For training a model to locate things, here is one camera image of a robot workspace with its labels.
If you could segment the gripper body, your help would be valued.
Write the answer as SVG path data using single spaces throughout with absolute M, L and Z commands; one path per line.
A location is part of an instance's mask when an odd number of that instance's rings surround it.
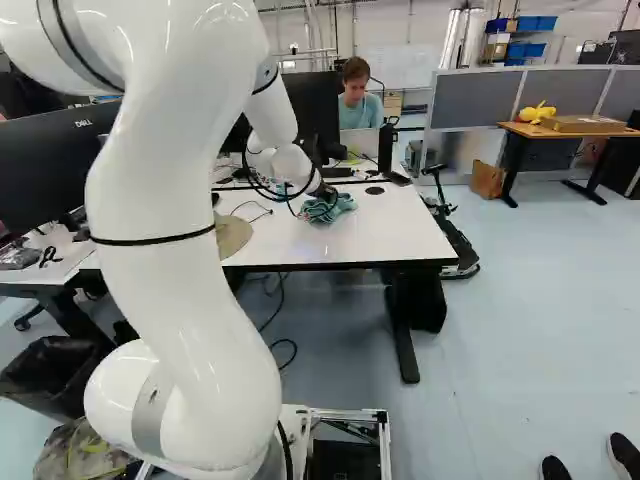
M 334 186 L 321 182 L 319 186 L 311 192 L 311 196 L 326 204 L 334 204 L 339 198 L 339 192 Z

